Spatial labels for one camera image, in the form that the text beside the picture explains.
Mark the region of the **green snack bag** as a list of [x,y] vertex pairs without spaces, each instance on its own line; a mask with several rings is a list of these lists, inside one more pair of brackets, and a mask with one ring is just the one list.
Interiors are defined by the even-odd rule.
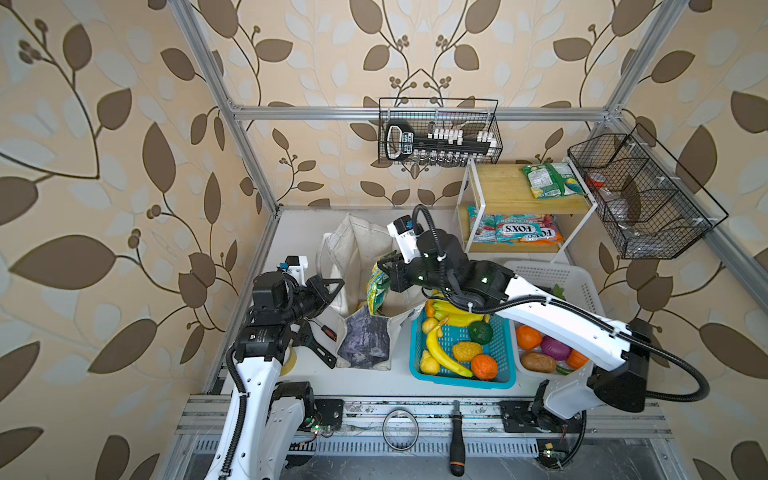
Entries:
[[377,289],[377,277],[379,270],[377,263],[372,266],[369,280],[366,284],[366,303],[370,315],[377,315],[383,305],[389,291],[380,292]]
[[522,168],[533,197],[537,200],[583,195],[576,175],[566,163],[544,163]]

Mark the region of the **cream canvas grocery bag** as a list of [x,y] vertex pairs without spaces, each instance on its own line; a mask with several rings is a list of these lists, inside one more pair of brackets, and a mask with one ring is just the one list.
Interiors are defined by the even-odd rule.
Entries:
[[376,312],[370,312],[368,283],[375,263],[395,249],[384,227],[351,214],[321,239],[317,272],[343,281],[328,308],[328,317],[337,324],[335,354],[340,368],[390,370],[403,324],[417,319],[425,306],[421,290],[412,287],[404,293],[386,291]]

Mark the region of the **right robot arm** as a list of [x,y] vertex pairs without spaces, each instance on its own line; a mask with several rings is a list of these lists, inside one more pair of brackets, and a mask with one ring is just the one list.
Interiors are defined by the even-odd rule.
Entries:
[[[532,327],[584,355],[592,368],[562,380],[544,381],[532,411],[567,420],[601,405],[639,413],[649,399],[692,403],[705,399],[705,376],[682,358],[651,345],[643,321],[623,323],[566,302],[498,263],[471,260],[460,240],[436,228],[424,205],[387,227],[398,251],[378,264],[395,292],[418,286],[438,291],[439,299],[461,313],[494,315]],[[649,361],[657,355],[687,372],[697,383],[692,393],[665,393],[647,387]]]

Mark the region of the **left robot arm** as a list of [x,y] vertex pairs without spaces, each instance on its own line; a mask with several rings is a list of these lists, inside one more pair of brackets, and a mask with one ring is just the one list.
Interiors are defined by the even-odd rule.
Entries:
[[306,347],[328,368],[337,358],[310,326],[341,292],[341,279],[307,276],[308,260],[289,256],[252,286],[247,319],[225,354],[234,383],[209,479],[276,479],[299,431],[318,422],[309,382],[286,382],[281,371],[292,347]]

